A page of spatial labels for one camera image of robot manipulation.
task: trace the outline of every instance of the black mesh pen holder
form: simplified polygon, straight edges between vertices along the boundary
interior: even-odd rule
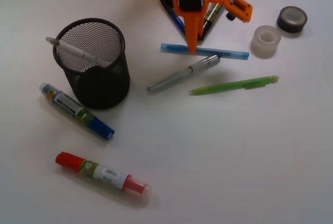
[[[120,103],[130,88],[130,74],[121,31],[109,21],[87,18],[71,23],[57,36],[110,63],[103,68],[90,61],[53,48],[57,64],[64,70],[75,96],[92,109],[106,109]]]

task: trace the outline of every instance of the orange object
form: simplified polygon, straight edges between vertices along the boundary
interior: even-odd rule
[[[184,18],[187,45],[192,53],[197,48],[198,34],[202,36],[204,16],[210,2],[222,4],[244,22],[251,20],[253,7],[244,0],[174,0],[176,14]]]

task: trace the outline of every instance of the white pen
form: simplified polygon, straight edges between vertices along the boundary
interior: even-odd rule
[[[210,56],[210,57],[206,57],[203,60],[200,60],[198,62],[196,62],[195,64],[192,64],[190,66],[188,66],[187,68],[180,70],[176,73],[173,73],[172,75],[164,78],[162,81],[157,82],[153,85],[150,85],[147,87],[147,91],[152,91],[155,89],[158,89],[160,87],[164,87],[167,85],[170,85],[180,79],[183,79],[193,73],[197,73],[199,71],[203,71],[205,69],[211,68],[214,65],[218,64],[220,61],[221,55],[214,55],[214,56]]]
[[[52,44],[54,47],[56,47],[58,49],[66,51],[67,53],[69,53],[73,56],[77,56],[81,59],[90,61],[91,63],[97,64],[98,66],[101,66],[103,68],[105,68],[111,64],[108,61],[105,61],[96,56],[93,56],[92,54],[89,54],[86,51],[83,51],[82,49],[79,49],[73,45],[65,43],[62,40],[58,40],[55,38],[46,38],[46,41],[48,41],[50,44]]]

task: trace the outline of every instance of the orange plastic part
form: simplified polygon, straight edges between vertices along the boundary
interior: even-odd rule
[[[209,3],[222,4],[226,10],[244,22],[251,20],[253,7],[244,0],[202,0],[201,11],[183,11],[180,8],[179,0],[174,0],[174,9],[178,16],[184,18],[185,35],[189,50],[194,53],[197,49],[198,34],[202,36],[204,16]]]

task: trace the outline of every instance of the pen clip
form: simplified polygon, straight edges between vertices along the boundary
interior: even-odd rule
[[[245,85],[245,89],[252,89],[252,88],[257,88],[257,87],[265,87],[267,84],[265,82],[254,82]]]

